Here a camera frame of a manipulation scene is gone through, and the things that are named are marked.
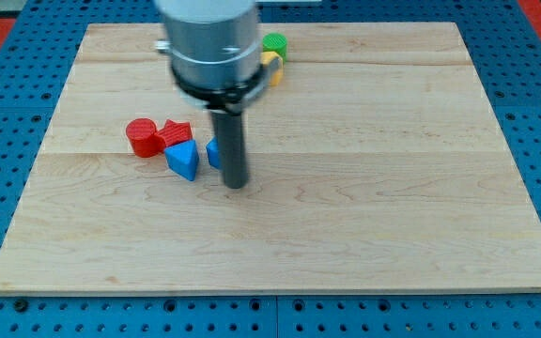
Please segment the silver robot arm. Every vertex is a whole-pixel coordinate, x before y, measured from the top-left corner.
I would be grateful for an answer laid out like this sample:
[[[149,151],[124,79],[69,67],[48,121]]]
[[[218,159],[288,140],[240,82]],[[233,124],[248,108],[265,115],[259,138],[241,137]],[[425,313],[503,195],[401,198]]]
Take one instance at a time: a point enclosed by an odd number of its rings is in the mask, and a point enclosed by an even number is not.
[[[158,44],[180,91],[210,112],[223,183],[249,180],[243,114],[283,70],[265,54],[250,0],[155,0],[166,41]]]

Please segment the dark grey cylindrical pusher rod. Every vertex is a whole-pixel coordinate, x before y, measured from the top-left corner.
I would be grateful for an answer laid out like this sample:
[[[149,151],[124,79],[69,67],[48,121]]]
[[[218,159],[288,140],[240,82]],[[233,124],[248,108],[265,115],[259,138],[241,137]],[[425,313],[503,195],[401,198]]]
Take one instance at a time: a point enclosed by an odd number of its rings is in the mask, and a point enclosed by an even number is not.
[[[217,141],[223,183],[230,189],[241,189],[249,180],[242,116],[211,111]]]

